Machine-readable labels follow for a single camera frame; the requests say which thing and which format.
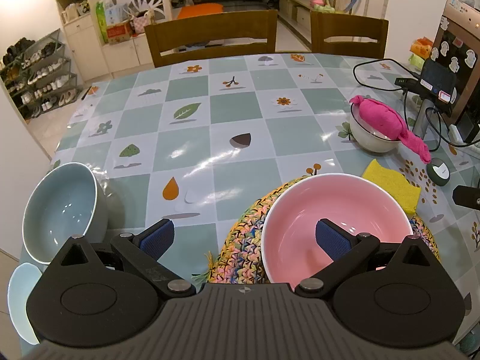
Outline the light blue plate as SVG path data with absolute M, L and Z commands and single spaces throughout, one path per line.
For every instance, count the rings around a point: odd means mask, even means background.
M 41 278 L 41 271 L 29 262 L 20 264 L 13 271 L 7 288 L 7 306 L 10 320 L 20 338 L 30 345 L 39 343 L 27 316 L 27 300 Z

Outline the brown cabinet with stickers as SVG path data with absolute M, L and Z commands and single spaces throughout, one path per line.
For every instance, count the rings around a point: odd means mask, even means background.
M 479 139 L 479 10 L 447 0 L 430 58 L 456 75 L 447 121 L 467 144 Z

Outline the pink cloth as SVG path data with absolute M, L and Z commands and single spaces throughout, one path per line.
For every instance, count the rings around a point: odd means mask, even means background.
M 354 96 L 350 101 L 358 106 L 360 118 L 367 125 L 388 137 L 391 141 L 400 141 L 404 146 L 416 153 L 424 164 L 431 162 L 431 153 L 425 142 L 408 129 L 408 125 L 400 114 L 376 99 Z

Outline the white bowl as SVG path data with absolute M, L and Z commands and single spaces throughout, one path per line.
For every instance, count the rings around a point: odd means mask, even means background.
M 364 149 L 374 154 L 387 154 L 399 147 L 399 141 L 392 141 L 369 126 L 361 117 L 358 105 L 350 109 L 350 128 L 354 139 Z

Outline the right wooden chair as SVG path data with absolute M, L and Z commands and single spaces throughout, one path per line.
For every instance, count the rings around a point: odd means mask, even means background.
M 311 11 L 312 53 L 382 59 L 389 22 L 367 16 Z

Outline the yellow sponge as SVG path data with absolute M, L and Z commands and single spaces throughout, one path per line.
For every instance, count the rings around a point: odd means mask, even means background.
M 408 182 L 401 173 L 385 168 L 377 159 L 368 164 L 362 177 L 384 189 L 401 206 L 409 219 L 416 214 L 421 188 Z

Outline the white shelf cabinet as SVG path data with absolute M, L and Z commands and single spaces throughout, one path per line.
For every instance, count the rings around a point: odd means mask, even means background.
M 55 0 L 62 30 L 84 82 L 154 67 L 140 25 L 173 18 L 171 0 Z

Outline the phone on stand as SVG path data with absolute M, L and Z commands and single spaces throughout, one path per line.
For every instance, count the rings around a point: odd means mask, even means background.
M 420 110 L 413 125 L 413 133 L 424 138 L 431 114 L 452 115 L 452 100 L 456 94 L 456 75 L 431 59 L 425 61 L 418 78 L 396 78 L 394 84 L 419 96 Z

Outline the shoe rack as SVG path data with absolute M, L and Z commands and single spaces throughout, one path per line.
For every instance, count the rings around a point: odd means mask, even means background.
M 1 57 L 1 79 L 24 119 L 75 102 L 80 94 L 60 31 L 33 41 L 20 38 Z

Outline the pink ceramic bowl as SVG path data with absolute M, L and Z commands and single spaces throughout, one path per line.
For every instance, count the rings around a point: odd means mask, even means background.
M 413 233 L 400 204 L 373 182 L 343 173 L 310 176 L 281 194 L 264 220 L 261 254 L 270 282 L 295 287 L 332 263 L 317 244 L 322 219 L 381 242 L 400 243 Z

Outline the light blue bowl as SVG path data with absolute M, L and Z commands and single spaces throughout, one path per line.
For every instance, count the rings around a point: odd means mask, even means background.
M 102 242 L 108 209 L 95 174 L 83 163 L 66 163 L 45 175 L 24 210 L 22 240 L 29 256 L 48 265 L 73 235 Z

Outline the left wooden chair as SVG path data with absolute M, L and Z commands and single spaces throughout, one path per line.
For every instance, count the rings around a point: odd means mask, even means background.
M 277 22 L 274 9 L 237 10 L 151 24 L 145 27 L 145 36 L 154 66 L 159 68 L 190 60 L 272 54 L 276 51 Z M 251 42 L 177 51 L 179 47 L 240 38 Z

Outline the wooden chair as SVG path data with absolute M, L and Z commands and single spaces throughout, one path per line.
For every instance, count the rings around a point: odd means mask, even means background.
M 367 16 L 311 11 L 312 53 L 382 59 L 389 22 Z
M 154 66 L 159 68 L 190 60 L 272 54 L 276 51 L 277 22 L 274 9 L 237 10 L 151 24 L 145 27 L 145 36 Z M 251 42 L 177 51 L 179 47 L 240 38 Z

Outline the patterned tablecloth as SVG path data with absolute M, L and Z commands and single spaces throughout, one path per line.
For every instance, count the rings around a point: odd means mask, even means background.
M 400 144 L 390 153 L 360 148 L 350 128 L 348 100 L 367 95 L 402 112 L 392 89 L 404 76 L 393 62 L 367 63 L 356 74 L 374 90 L 358 85 L 352 67 L 359 58 L 282 54 L 216 58 L 95 83 L 67 126 L 52 159 L 58 167 L 77 161 L 92 167 L 106 186 L 109 222 L 106 238 L 133 233 L 163 216 L 176 227 L 175 241 L 160 263 L 201 284 L 208 253 L 216 258 L 232 228 L 251 204 L 271 190 L 310 174 L 344 172 L 360 176 L 376 158 L 421 187 L 418 213 L 436 238 L 442 260 L 462 295 L 471 295 L 455 339 L 479 321 L 479 251 L 467 241 L 479 214 L 456 206 L 454 187 L 475 186 L 479 159 L 449 148 L 431 127 L 429 147 L 444 161 L 451 180 L 444 187 L 428 179 L 425 165 Z M 256 345 L 273 341 L 251 326 L 253 306 L 232 301 L 213 321 L 216 331 L 197 334 L 205 359 L 300 359 L 283 345 L 279 354 Z

